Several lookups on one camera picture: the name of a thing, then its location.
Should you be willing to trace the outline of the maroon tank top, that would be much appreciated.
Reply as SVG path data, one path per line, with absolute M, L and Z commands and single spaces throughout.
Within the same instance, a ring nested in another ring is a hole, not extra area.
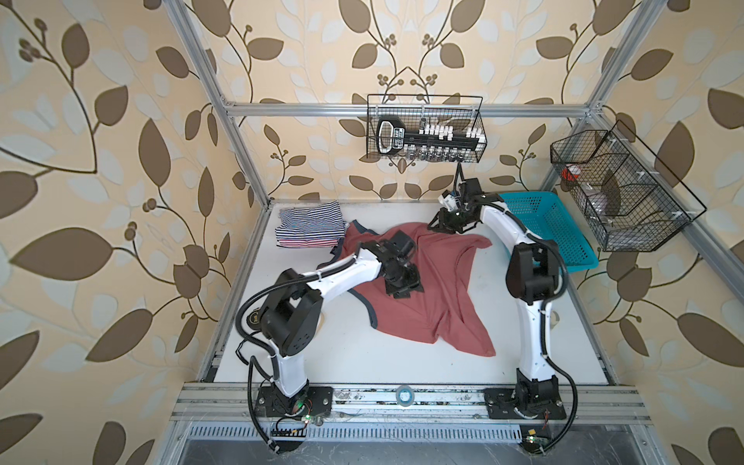
M 412 222 L 376 234 L 353 221 L 344 238 L 331 249 L 333 261 L 345 258 L 368 241 L 391 239 L 403 232 L 416 244 L 413 264 L 420 273 L 421 292 L 396 300 L 378 278 L 350 290 L 365 307 L 371 327 L 382 333 L 420 343 L 444 340 L 455 350 L 478 357 L 496 355 L 491 337 L 477 314 L 468 288 L 476 253 L 491 246 L 478 234 L 442 234 Z

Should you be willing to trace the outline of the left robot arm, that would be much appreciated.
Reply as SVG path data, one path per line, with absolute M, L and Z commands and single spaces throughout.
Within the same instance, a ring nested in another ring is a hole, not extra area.
M 302 354 L 317 333 L 324 305 L 375 280 L 397 300 L 422 292 L 415 249 L 404 232 L 362 242 L 349 256 L 314 271 L 284 270 L 238 308 L 236 357 L 249 379 L 262 378 L 246 388 L 248 415 L 273 453 L 284 453 L 281 440 L 303 438 L 315 418 L 331 412 L 333 390 L 310 384 Z

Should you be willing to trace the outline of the blue striped tank top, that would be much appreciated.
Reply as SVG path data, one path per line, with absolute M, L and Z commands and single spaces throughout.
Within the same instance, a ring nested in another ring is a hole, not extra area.
M 278 241 L 317 241 L 343 238 L 347 223 L 339 202 L 315 207 L 290 207 L 279 211 L 280 225 L 275 229 Z

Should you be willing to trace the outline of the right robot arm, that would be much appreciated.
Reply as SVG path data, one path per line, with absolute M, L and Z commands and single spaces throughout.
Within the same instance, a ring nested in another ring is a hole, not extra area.
M 573 407 L 561 430 L 550 439 L 530 433 L 521 443 L 529 455 L 547 455 L 573 426 L 579 403 L 577 383 L 550 352 L 552 304 L 567 291 L 567 265 L 555 241 L 530 230 L 502 196 L 486 193 L 480 185 L 476 178 L 467 178 L 458 163 L 453 188 L 440 195 L 441 208 L 428 229 L 465 234 L 483 224 L 511 251 L 505 281 L 517 304 L 521 350 L 512 397 L 500 403 L 525 420 L 548 420 L 551 413 L 564 411 L 559 378 L 568 381 Z

